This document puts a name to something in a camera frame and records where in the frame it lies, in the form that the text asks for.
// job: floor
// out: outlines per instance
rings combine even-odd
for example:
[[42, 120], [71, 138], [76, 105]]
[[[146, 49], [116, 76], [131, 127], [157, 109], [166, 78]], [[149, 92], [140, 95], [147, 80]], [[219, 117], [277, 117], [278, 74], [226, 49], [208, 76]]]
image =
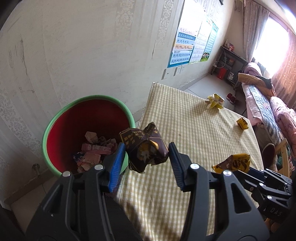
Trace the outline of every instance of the floor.
[[185, 92], [199, 96], [203, 99], [207, 99], [211, 94], [218, 94], [225, 100], [224, 107], [232, 111], [234, 110], [234, 105], [226, 99], [226, 95], [229, 93], [234, 95], [232, 85], [224, 80], [220, 80], [214, 75], [207, 75], [200, 81], [188, 87]]
[[[208, 75], [196, 82], [192, 86], [188, 87], [185, 90], [187, 93], [199, 96], [206, 99], [209, 95], [216, 93], [225, 99], [225, 105], [227, 109], [234, 110], [234, 105], [232, 105], [227, 99], [226, 95], [228, 93], [234, 94], [232, 86], [226, 81], [218, 79], [214, 75]], [[20, 227], [25, 232], [31, 218], [33, 217], [37, 207], [40, 202], [45, 197], [46, 193], [50, 190], [51, 186], [57, 180], [56, 177], [53, 177], [49, 181], [45, 182], [43, 185], [40, 185], [36, 189], [27, 193], [25, 196], [21, 197], [19, 200], [14, 202], [11, 205], [12, 211], [17, 218]]]

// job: trash can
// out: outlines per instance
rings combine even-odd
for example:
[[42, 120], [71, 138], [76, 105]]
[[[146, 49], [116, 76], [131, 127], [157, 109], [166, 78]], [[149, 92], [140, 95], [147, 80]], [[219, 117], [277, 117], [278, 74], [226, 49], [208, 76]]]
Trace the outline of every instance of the trash can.
[[[86, 142], [87, 131], [96, 132], [98, 137], [115, 138], [126, 128], [135, 128], [130, 110], [120, 100], [111, 96], [93, 95], [83, 97], [61, 109], [50, 121], [42, 139], [45, 163], [55, 176], [64, 171], [77, 172], [73, 154], [81, 150]], [[128, 166], [126, 153], [122, 173]]]

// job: window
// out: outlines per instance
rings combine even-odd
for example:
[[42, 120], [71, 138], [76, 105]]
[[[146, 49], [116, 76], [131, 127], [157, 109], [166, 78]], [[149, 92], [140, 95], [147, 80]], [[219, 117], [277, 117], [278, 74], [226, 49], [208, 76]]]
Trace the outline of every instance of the window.
[[273, 76], [281, 66], [288, 46], [288, 31], [274, 19], [268, 18], [253, 57]]

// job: gingham pattern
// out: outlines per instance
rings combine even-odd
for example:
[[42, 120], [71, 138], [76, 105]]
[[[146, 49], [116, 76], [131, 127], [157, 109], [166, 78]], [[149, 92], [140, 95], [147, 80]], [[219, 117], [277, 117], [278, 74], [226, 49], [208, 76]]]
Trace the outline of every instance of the gingham pattern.
[[269, 133], [273, 144], [277, 146], [285, 137], [274, 119], [269, 100], [256, 88], [256, 86], [249, 85], [249, 89], [261, 112], [264, 128]]
[[[206, 109], [205, 100], [161, 84], [153, 84], [140, 128], [154, 122], [167, 145], [212, 171], [212, 164], [231, 154], [248, 153], [251, 166], [262, 169], [262, 159], [250, 121], [241, 130], [241, 118], [228, 109]], [[208, 234], [214, 228], [214, 195], [211, 190]], [[127, 171], [117, 199], [143, 240], [177, 241], [185, 222], [190, 193], [177, 187], [170, 160], [147, 166], [145, 173]]]

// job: beige curtain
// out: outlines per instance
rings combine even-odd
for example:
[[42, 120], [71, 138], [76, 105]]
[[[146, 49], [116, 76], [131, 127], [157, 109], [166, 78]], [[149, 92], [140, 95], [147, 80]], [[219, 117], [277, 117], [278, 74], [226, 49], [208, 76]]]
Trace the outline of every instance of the beige curtain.
[[296, 110], [296, 36], [289, 29], [289, 48], [286, 57], [271, 79], [276, 95]]
[[246, 0], [243, 10], [243, 43], [246, 58], [251, 62], [268, 19], [269, 11], [252, 0]]

